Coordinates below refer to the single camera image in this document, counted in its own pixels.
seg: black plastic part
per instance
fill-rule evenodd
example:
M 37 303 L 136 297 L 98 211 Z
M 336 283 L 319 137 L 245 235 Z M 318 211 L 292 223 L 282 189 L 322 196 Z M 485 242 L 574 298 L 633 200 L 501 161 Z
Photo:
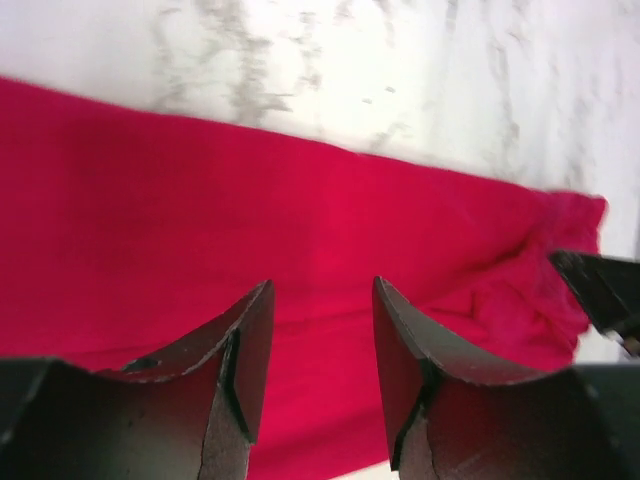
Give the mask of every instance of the black plastic part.
M 0 478 L 245 478 L 273 309 L 274 287 L 265 282 L 121 371 L 0 360 Z
M 402 480 L 640 478 L 640 366 L 547 374 L 470 344 L 385 280 L 373 296 L 389 457 Z

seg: white surface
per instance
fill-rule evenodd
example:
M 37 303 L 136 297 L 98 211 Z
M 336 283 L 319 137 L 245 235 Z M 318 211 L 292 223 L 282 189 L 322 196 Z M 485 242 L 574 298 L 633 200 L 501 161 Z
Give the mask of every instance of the white surface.
M 635 254 L 640 0 L 0 0 L 0 45 L 93 98 L 602 194 Z

